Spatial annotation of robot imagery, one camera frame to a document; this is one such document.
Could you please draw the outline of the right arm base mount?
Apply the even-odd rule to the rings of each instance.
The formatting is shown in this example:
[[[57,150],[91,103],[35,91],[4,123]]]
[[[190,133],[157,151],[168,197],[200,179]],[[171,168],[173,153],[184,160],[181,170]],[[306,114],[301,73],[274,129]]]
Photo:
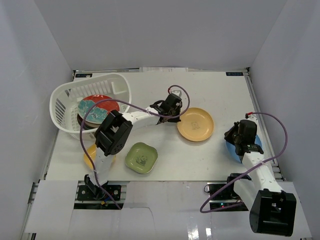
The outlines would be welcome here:
[[[214,192],[219,190],[221,187],[225,185],[225,182],[218,183],[207,183],[203,190],[209,196],[213,195]],[[224,209],[228,206],[232,206],[234,204],[238,204],[238,206]],[[237,195],[230,187],[226,190],[220,192],[217,196],[215,196],[212,200],[209,201],[210,210],[222,208],[221,212],[247,212],[248,209],[246,205],[243,203],[242,199],[239,195]]]

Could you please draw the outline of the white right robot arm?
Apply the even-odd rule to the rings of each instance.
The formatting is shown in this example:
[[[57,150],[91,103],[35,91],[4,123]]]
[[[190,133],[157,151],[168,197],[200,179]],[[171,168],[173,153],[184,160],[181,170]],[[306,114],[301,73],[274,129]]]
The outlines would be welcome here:
[[[258,234],[290,237],[294,231],[297,200],[285,192],[264,162],[262,147],[256,144],[257,124],[248,119],[235,122],[224,134],[227,143],[247,169],[245,175],[232,173],[225,188],[226,195],[239,197],[249,210],[251,230]]]

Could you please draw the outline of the green square panda dish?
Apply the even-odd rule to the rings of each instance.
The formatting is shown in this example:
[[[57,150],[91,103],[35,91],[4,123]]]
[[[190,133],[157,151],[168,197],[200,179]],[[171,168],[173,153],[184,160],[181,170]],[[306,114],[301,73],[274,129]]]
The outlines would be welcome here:
[[[148,174],[158,159],[157,150],[143,142],[135,143],[125,157],[125,165],[139,173]]]

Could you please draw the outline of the red and teal floral plate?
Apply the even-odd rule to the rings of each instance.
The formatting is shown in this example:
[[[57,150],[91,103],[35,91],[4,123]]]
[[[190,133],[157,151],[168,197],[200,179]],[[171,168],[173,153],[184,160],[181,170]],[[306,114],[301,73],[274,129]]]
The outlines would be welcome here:
[[[111,97],[95,94],[83,98],[77,106],[78,115],[83,118],[95,103],[106,99],[111,99]],[[92,124],[101,124],[108,113],[113,110],[120,110],[120,106],[116,101],[104,101],[99,103],[89,112],[86,121]]]

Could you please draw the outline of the light blue plate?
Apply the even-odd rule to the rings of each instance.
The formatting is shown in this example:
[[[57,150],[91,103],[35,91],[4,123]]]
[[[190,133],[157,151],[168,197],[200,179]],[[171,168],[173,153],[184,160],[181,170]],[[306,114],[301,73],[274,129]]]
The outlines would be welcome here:
[[[255,136],[255,141],[254,143],[256,145],[259,145],[261,150],[263,150],[263,145],[262,145],[262,142],[261,142],[261,139],[258,135]],[[225,145],[226,145],[226,148],[227,148],[227,151],[228,153],[232,156],[232,158],[236,161],[236,162],[239,162],[239,163],[242,163],[241,162],[241,158],[236,154],[236,148],[234,145],[232,145],[231,143],[229,142],[225,142]]]

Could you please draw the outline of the dark red rimmed plate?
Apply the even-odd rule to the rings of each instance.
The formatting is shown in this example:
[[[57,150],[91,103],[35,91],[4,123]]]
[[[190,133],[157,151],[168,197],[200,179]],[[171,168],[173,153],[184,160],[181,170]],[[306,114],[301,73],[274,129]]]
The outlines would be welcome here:
[[[80,126],[83,122],[83,118],[79,114],[77,115],[77,122]],[[100,124],[95,124],[95,123],[90,123],[90,122],[85,121],[83,124],[83,129],[84,130],[91,130],[91,129],[96,129],[99,126],[100,126]]]

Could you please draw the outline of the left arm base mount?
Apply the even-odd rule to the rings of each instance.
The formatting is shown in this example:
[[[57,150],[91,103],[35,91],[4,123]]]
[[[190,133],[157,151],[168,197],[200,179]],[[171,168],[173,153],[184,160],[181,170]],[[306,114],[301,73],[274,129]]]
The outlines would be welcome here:
[[[105,185],[104,188],[122,209],[126,187],[124,185]],[[95,197],[84,184],[78,186],[73,208],[75,210],[120,210],[107,194],[102,192],[102,196]]]

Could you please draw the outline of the pale orange round plate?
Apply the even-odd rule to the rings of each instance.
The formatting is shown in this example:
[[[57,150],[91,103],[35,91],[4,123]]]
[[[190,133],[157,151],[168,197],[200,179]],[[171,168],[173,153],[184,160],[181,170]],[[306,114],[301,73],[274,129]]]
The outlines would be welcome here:
[[[192,142],[206,141],[214,132],[212,116],[202,108],[190,107],[177,123],[177,130],[185,139]]]

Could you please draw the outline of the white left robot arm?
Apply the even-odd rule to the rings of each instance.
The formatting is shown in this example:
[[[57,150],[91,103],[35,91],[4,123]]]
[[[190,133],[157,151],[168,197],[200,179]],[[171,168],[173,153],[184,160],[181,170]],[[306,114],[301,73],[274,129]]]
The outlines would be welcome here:
[[[138,111],[120,113],[111,110],[94,133],[96,156],[89,154],[83,143],[83,131],[80,130],[80,144],[87,157],[92,172],[84,176],[85,189],[90,198],[98,201],[109,198],[115,202],[119,197],[113,197],[108,184],[108,174],[113,162],[109,156],[115,156],[125,146],[131,131],[147,126],[156,126],[166,122],[178,123],[183,106],[180,96],[168,94],[165,100],[158,100],[143,109],[135,106]]]

